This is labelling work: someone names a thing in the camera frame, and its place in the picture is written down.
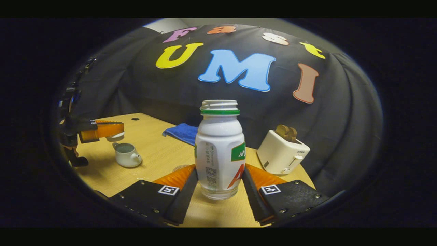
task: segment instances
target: blue letter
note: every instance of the blue letter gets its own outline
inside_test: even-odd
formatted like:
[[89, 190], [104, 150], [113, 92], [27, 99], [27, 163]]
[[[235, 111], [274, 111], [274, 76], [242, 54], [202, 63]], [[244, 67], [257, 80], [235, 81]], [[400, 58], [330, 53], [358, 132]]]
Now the blue letter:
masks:
[[247, 71], [246, 76], [238, 81], [242, 87], [257, 91], [269, 91], [270, 86], [267, 83], [270, 64], [276, 61], [276, 58], [264, 54], [252, 54], [244, 61], [239, 62], [234, 52], [227, 49], [216, 49], [211, 51], [214, 56], [211, 59], [206, 72], [199, 76], [200, 81], [218, 82], [220, 77], [220, 67], [223, 71], [226, 83], [232, 83], [240, 74]]

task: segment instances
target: white toaster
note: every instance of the white toaster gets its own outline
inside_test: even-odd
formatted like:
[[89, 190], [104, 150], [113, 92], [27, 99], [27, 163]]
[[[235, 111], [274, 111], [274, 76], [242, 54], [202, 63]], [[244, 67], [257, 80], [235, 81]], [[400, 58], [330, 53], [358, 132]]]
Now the white toaster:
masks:
[[257, 154], [264, 170], [275, 175], [285, 175], [293, 171], [309, 152], [309, 147], [296, 139], [292, 143], [274, 130], [269, 130]]

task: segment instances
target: white plastic bottle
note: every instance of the white plastic bottle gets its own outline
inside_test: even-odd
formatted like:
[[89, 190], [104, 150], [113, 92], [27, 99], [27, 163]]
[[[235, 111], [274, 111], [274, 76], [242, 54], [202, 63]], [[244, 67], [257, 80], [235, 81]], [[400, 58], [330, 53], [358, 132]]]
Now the white plastic bottle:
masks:
[[246, 143], [235, 100], [206, 100], [200, 107], [194, 157], [202, 193], [214, 200], [234, 196], [244, 171]]

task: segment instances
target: qr code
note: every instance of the qr code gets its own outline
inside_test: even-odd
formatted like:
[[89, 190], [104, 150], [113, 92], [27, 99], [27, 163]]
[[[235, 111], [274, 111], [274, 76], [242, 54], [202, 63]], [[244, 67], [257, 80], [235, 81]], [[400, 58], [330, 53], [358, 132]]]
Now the qr code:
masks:
[[206, 167], [206, 175], [217, 177], [217, 169], [212, 169], [212, 168]]
[[217, 179], [216, 179], [216, 178], [213, 178], [213, 177], [210, 177], [210, 176], [206, 176], [206, 180], [207, 180], [208, 182], [211, 182], [211, 183], [217, 183]]

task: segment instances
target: table surface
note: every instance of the table surface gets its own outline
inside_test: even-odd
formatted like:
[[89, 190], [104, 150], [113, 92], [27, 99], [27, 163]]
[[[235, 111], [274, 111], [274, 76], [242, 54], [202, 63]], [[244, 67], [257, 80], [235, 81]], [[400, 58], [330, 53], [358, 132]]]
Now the table surface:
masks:
[[[124, 123], [125, 137], [118, 143], [131, 143], [143, 161], [135, 168], [125, 168], [115, 161], [112, 143], [106, 138], [99, 142], [81, 144], [79, 156], [88, 159], [86, 167], [74, 168], [82, 180], [107, 197], [111, 197], [138, 180], [152, 182], [181, 165], [194, 164], [194, 146], [162, 132], [175, 125], [142, 113], [102, 118]], [[262, 168], [257, 150], [246, 148], [246, 163]], [[314, 187], [301, 165], [293, 172], [280, 176], [286, 181], [301, 180]], [[179, 227], [261, 227], [253, 217], [243, 182], [237, 194], [227, 200], [210, 200], [201, 194], [197, 184], [184, 223]]]

